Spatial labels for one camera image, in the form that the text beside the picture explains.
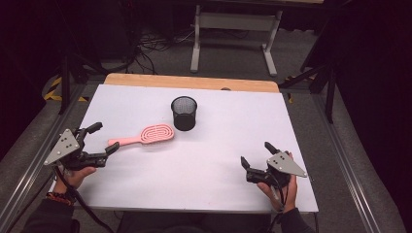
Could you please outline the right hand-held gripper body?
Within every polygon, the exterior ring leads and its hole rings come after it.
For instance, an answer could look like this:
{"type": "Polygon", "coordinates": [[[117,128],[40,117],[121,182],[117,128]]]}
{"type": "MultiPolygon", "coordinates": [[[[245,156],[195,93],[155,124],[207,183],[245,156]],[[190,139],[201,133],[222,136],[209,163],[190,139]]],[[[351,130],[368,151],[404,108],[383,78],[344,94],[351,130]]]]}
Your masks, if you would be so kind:
{"type": "Polygon", "coordinates": [[[286,153],[279,152],[266,160],[267,169],[252,168],[246,171],[246,181],[249,183],[266,183],[275,188],[283,188],[290,182],[291,175],[302,178],[307,173],[286,153]]]}

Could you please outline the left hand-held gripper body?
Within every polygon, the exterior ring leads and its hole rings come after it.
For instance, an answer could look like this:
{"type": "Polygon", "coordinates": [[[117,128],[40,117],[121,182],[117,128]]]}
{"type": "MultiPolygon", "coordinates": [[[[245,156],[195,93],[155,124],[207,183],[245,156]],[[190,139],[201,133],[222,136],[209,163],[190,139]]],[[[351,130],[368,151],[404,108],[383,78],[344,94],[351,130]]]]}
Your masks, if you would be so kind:
{"type": "Polygon", "coordinates": [[[80,171],[85,167],[105,167],[107,152],[88,153],[84,150],[88,129],[65,129],[55,141],[51,152],[44,161],[45,165],[62,165],[71,171],[80,171]]]}

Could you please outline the pink hairbrush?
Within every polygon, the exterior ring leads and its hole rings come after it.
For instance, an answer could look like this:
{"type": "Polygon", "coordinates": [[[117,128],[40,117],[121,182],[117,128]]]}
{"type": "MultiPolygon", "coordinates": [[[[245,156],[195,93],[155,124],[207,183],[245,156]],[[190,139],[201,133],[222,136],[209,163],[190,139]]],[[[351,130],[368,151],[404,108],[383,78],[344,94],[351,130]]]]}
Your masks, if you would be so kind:
{"type": "Polygon", "coordinates": [[[139,135],[127,138],[110,139],[108,145],[118,143],[121,147],[131,144],[153,144],[171,140],[174,137],[174,130],[168,124],[155,124],[145,127],[139,135]]]}

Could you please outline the black mesh pen holder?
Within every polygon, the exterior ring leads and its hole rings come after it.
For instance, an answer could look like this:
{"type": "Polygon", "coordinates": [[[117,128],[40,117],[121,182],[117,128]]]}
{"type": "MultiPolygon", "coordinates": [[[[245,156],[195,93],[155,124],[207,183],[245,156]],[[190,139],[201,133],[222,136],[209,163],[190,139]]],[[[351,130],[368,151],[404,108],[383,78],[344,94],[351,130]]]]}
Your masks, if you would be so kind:
{"type": "Polygon", "coordinates": [[[196,124],[196,101],[189,96],[179,96],[171,103],[174,126],[180,131],[190,131],[196,124]]]}

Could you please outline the person's right hand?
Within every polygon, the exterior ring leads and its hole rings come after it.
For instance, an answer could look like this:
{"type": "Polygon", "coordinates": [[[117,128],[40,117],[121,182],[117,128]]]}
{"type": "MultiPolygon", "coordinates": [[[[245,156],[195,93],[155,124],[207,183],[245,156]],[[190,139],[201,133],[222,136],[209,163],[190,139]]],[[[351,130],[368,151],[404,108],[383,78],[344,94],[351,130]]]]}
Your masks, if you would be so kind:
{"type": "Polygon", "coordinates": [[[272,189],[266,183],[258,183],[257,187],[269,198],[272,208],[277,213],[285,213],[295,208],[297,195],[296,176],[291,175],[289,184],[282,191],[272,189]]]}

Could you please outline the person's left hand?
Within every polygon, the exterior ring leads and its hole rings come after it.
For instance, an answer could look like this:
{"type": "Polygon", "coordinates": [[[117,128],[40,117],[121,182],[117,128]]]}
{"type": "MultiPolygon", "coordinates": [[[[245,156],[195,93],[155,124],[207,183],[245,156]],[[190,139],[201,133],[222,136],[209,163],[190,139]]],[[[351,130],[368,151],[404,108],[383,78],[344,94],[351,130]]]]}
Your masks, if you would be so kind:
{"type": "Polygon", "coordinates": [[[62,171],[62,177],[58,177],[53,187],[53,192],[64,194],[68,186],[77,189],[83,182],[84,178],[96,172],[94,167],[85,167],[79,171],[62,171]]]}

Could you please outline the white board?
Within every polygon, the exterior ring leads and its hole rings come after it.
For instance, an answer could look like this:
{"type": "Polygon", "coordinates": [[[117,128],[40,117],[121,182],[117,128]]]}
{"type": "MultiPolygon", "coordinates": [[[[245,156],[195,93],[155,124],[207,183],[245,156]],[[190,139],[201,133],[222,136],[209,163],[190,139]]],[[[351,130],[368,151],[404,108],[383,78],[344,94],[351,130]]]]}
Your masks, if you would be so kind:
{"type": "Polygon", "coordinates": [[[82,125],[101,122],[85,150],[101,152],[109,140],[138,135],[149,125],[172,123],[171,103],[189,96],[196,124],[171,141],[120,148],[79,188],[93,209],[267,214],[268,198],[247,182],[243,159],[264,169],[265,143],[302,158],[280,93],[101,84],[82,125]]]}

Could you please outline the black metal stand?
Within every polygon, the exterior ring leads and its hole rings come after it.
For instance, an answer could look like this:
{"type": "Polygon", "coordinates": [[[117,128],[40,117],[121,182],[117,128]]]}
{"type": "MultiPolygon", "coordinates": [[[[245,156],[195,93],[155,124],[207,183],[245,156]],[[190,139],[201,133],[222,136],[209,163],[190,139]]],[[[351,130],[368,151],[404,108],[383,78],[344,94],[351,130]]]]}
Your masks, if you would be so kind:
{"type": "Polygon", "coordinates": [[[282,89],[289,88],[297,83],[308,80],[313,77],[314,80],[309,85],[309,91],[314,94],[320,94],[321,91],[327,86],[326,91],[326,103],[325,103],[325,115],[329,123],[333,123],[332,119],[332,109],[333,109],[333,99],[335,93],[336,76],[331,64],[321,65],[316,68],[312,68],[302,74],[285,80],[283,83],[279,84],[282,89]]]}
{"type": "Polygon", "coordinates": [[[61,75],[61,91],[62,100],[59,113],[62,115],[71,103],[70,80],[75,83],[84,84],[88,80],[85,65],[96,71],[100,75],[107,76],[109,71],[101,65],[80,56],[76,53],[67,53],[61,59],[60,75],[61,75]]]}

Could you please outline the person's legs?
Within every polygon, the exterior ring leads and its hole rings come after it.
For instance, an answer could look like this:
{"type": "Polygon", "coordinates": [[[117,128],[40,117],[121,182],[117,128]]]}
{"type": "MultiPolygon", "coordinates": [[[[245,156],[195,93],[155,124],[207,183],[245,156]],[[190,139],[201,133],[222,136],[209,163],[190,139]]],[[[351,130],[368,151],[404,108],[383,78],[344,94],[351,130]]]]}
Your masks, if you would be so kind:
{"type": "Polygon", "coordinates": [[[270,215],[125,212],[117,233],[265,233],[270,215]]]}

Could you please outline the aluminium rail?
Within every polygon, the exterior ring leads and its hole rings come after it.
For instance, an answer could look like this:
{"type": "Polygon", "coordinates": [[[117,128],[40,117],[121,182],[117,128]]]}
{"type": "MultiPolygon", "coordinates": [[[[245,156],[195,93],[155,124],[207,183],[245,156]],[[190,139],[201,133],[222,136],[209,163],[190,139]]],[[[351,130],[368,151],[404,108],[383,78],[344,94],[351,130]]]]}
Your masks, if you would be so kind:
{"type": "Polygon", "coordinates": [[[354,200],[356,208],[360,214],[360,219],[364,225],[367,233],[382,233],[378,226],[377,220],[372,213],[369,203],[366,199],[363,187],[358,179],[358,176],[354,172],[348,158],[347,153],[343,148],[342,142],[337,134],[337,131],[332,123],[330,123],[326,117],[326,107],[323,98],[319,95],[313,95],[312,99],[315,103],[316,109],[323,121],[323,125],[326,128],[328,137],[331,139],[333,148],[335,150],[335,156],[340,170],[343,174],[345,182],[349,188],[351,196],[354,200]]]}
{"type": "Polygon", "coordinates": [[[42,170],[52,140],[66,125],[85,87],[85,84],[73,87],[62,114],[58,102],[47,102],[0,162],[0,233],[7,233],[12,227],[42,170]]]}

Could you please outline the grey metal desk frame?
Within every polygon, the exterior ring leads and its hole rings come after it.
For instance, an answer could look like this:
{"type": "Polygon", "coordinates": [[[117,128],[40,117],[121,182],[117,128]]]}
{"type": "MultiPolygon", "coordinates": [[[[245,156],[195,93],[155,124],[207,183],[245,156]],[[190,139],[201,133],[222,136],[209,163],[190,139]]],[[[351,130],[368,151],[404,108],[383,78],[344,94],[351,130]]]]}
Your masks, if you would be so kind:
{"type": "Polygon", "coordinates": [[[268,39],[261,45],[268,73],[276,77],[278,72],[272,57],[272,46],[279,29],[283,12],[277,11],[273,16],[239,15],[228,13],[207,13],[199,5],[194,16],[194,45],[192,49],[190,71],[196,73],[200,57],[200,29],[266,31],[268,39]]]}

